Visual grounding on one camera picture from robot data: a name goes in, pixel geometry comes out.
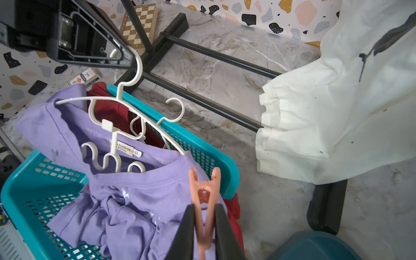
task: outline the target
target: white plastic hanger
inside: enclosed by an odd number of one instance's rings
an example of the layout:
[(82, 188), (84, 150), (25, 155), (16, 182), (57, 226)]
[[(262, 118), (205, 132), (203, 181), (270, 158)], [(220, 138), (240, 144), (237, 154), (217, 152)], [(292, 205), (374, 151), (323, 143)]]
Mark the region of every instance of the white plastic hanger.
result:
[[(141, 74), (143, 73), (143, 64), (141, 62), (141, 58), (140, 58), (139, 54), (132, 47), (130, 47), (130, 49), (132, 50), (132, 52), (136, 56), (137, 72), (136, 72), (136, 75), (134, 76), (134, 78), (132, 80), (130, 80), (129, 82), (120, 82), (119, 83), (119, 85), (117, 86), (117, 94), (116, 94), (115, 97), (77, 97), (77, 98), (64, 99), (64, 100), (60, 100), (60, 101), (55, 102), (55, 105), (61, 105), (61, 104), (65, 104), (65, 103), (68, 103), (68, 102), (74, 102), (74, 101), (78, 101), (78, 100), (90, 100), (91, 103), (90, 103), (89, 108), (88, 108), (88, 115), (89, 115), (90, 119), (95, 124), (101, 126), (103, 129), (112, 133), (110, 152), (108, 152), (107, 154), (104, 155), (103, 166), (101, 166), (98, 163), (98, 160), (97, 160), (98, 159), (98, 149), (97, 149), (97, 146), (94, 143), (86, 142), (86, 143), (81, 145), (82, 155), (83, 155), (84, 158), (87, 155), (87, 147), (89, 147), (91, 149), (91, 151), (92, 151), (92, 164), (93, 164), (94, 168), (99, 170), (99, 171), (104, 170), (108, 166), (109, 157), (113, 157), (116, 161), (116, 170), (115, 170), (115, 172), (116, 173), (120, 172), (121, 158), (116, 152), (117, 151), (118, 135), (121, 134), (121, 135), (126, 136), (130, 139), (133, 139), (133, 140), (142, 139), (144, 137), (145, 133), (146, 133), (146, 123), (148, 123), (150, 126), (152, 126), (156, 131), (158, 131), (160, 133), (163, 140), (165, 141), (165, 145), (167, 145), (168, 144), (167, 141), (169, 141), (182, 155), (185, 154), (185, 151), (182, 149), (182, 147), (168, 133), (166, 133), (158, 125), (163, 120), (167, 120), (167, 121), (171, 122), (170, 119), (166, 119), (164, 117), (164, 118), (161, 118), (158, 123), (155, 123), (151, 119), (149, 119), (143, 112), (141, 112), (136, 107), (132, 106), (130, 103), (128, 103), (128, 102), (126, 102), (122, 99), (124, 86), (132, 86), (132, 85), (136, 84), (139, 81), (139, 79), (141, 77)], [(113, 50), (111, 52), (110, 56), (113, 57), (116, 54), (117, 54), (117, 51)], [(108, 120), (105, 120), (105, 119), (103, 119), (102, 122), (98, 121), (96, 119), (95, 115), (94, 115), (94, 107), (95, 107), (95, 104), (96, 104), (97, 100), (112, 100), (112, 101), (121, 103), (122, 105), (126, 106), (131, 112), (133, 112), (137, 115), (137, 117), (134, 119), (134, 121), (137, 120), (138, 118), (141, 119), (141, 133), (139, 133), (137, 136), (134, 136), (134, 135), (131, 135), (129, 133), (126, 133), (126, 132), (121, 131), (120, 129), (114, 127), (113, 123), (111, 121), (108, 121)], [(182, 105), (182, 112), (181, 112), (181, 115), (179, 116), (180, 118), (184, 114), (184, 107), (183, 107), (182, 102), (181, 102), (181, 105)], [(179, 119), (178, 118), (173, 119), (173, 122), (176, 122)], [(145, 171), (144, 165), (139, 161), (135, 161), (135, 162), (131, 163), (128, 166), (128, 171), (131, 171), (133, 166), (137, 166), (142, 173)]]
[[(172, 100), (177, 100), (177, 101), (179, 101), (179, 103), (181, 104), (181, 106), (182, 106), (182, 111), (181, 111), (181, 114), (178, 116), (178, 117), (176, 117), (175, 119), (168, 119), (168, 118), (166, 118), (165, 116), (164, 117), (162, 117), (161, 119), (159, 119), (159, 121), (157, 121), (157, 125), (160, 125), (162, 122), (163, 122), (163, 120), (166, 120), (167, 122), (171, 122), (171, 123), (174, 123), (174, 122), (177, 122), (177, 121), (179, 121), (182, 117), (183, 117), (183, 114), (185, 113), (185, 106), (183, 105), (183, 103), (182, 103), (182, 101), (180, 100), (180, 99), (178, 99), (178, 98), (175, 98), (175, 97), (171, 97), (171, 98), (169, 98), (168, 100), (166, 100), (166, 104), (168, 104), (170, 101), (172, 101)], [(162, 136), (162, 139), (163, 139), (163, 141), (165, 142), (165, 145), (163, 146), (163, 148), (167, 148), (167, 149), (171, 149), (171, 146), (169, 145), (169, 143), (168, 143), (168, 141), (166, 140), (166, 138), (164, 138), (163, 136)]]

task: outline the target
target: clothing label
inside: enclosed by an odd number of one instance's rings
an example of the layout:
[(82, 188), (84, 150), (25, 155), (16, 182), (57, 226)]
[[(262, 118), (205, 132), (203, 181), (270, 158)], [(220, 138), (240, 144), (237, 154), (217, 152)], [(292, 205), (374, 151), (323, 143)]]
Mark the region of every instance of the clothing label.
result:
[(117, 141), (117, 150), (120, 150), (130, 156), (133, 156), (134, 147), (128, 144), (122, 143), (120, 141)]
[(141, 152), (139, 150), (120, 141), (117, 141), (117, 150), (120, 150), (130, 156), (135, 155), (137, 157), (141, 157)]

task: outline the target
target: black stand foot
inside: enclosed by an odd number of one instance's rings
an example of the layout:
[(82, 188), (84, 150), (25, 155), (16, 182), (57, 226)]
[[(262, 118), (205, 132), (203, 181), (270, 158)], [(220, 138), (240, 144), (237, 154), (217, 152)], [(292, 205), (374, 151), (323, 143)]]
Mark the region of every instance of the black stand foot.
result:
[(309, 203), (307, 220), (315, 231), (336, 235), (341, 224), (348, 180), (316, 185)]

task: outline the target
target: purple t-shirt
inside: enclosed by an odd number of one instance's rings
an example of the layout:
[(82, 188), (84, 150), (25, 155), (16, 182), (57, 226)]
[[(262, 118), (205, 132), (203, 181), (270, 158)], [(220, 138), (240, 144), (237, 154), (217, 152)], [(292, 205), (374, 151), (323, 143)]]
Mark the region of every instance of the purple t-shirt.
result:
[[(115, 162), (111, 158), (105, 170), (96, 170), (91, 152), (83, 160), (80, 146), (93, 142), (102, 165), (104, 154), (110, 151), (111, 133), (91, 121), (85, 101), (54, 104), (57, 100), (84, 96), (84, 85), (70, 86), (44, 104), (32, 107), (18, 122), (22, 135), (47, 158), (89, 178), (80, 195), (62, 208), (48, 226), (73, 248), (82, 242), (98, 245), (102, 256), (113, 260), (164, 259), (186, 206), (191, 203), (189, 169), (196, 169), (199, 181), (209, 178), (190, 152), (182, 156), (177, 151), (122, 135), (119, 141), (141, 151), (142, 156), (117, 151), (122, 160), (120, 173), (114, 173)], [(133, 161), (143, 163), (146, 172), (127, 172)], [(219, 203), (226, 209), (221, 197)], [(207, 259), (215, 258), (214, 242), (206, 251)]]

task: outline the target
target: red garment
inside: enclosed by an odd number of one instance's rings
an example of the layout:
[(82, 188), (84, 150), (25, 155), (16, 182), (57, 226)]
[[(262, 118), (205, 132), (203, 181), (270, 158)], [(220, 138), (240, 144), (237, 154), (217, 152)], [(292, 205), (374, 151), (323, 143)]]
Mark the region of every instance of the red garment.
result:
[(227, 206), (228, 219), (230, 220), (231, 227), (233, 228), (235, 236), (237, 237), (237, 241), (244, 252), (243, 233), (241, 232), (240, 225), (236, 221), (237, 219), (240, 219), (240, 204), (238, 203), (237, 193), (230, 200), (224, 199), (224, 202)]
[[(87, 96), (112, 97), (113, 95), (111, 95), (108, 92), (107, 84), (105, 84), (104, 82), (98, 82), (92, 85), (90, 91), (87, 91)], [(97, 100), (97, 103), (94, 107), (94, 114), (98, 121), (101, 121), (102, 119), (107, 119), (113, 122), (114, 127), (117, 127), (126, 133), (133, 134), (130, 131), (130, 122), (136, 117), (136, 115), (133, 112), (130, 112), (126, 106), (123, 106), (120, 103), (110, 100)], [(163, 140), (151, 129), (151, 127), (148, 124), (146, 124), (146, 127), (147, 128), (145, 134), (145, 143), (159, 148), (163, 148), (165, 144)], [(134, 122), (133, 130), (136, 133), (141, 132), (140, 120)], [(237, 219), (240, 219), (240, 204), (238, 203), (238, 195), (235, 194), (234, 198), (230, 200), (224, 199), (224, 202), (227, 206), (228, 219), (230, 220), (231, 227), (233, 228), (238, 243), (240, 244), (244, 252), (243, 233), (241, 232), (240, 225), (236, 221)]]
[[(87, 91), (88, 97), (112, 97), (108, 90), (107, 84), (104, 82), (94, 83), (90, 91)], [(113, 122), (114, 127), (120, 130), (133, 134), (130, 131), (130, 122), (136, 118), (136, 114), (130, 112), (126, 106), (110, 100), (97, 100), (94, 107), (94, 114), (98, 121), (107, 119)], [(133, 130), (138, 134), (141, 132), (140, 119), (133, 123)], [(146, 123), (146, 144), (163, 148), (165, 142), (160, 138), (152, 128)]]

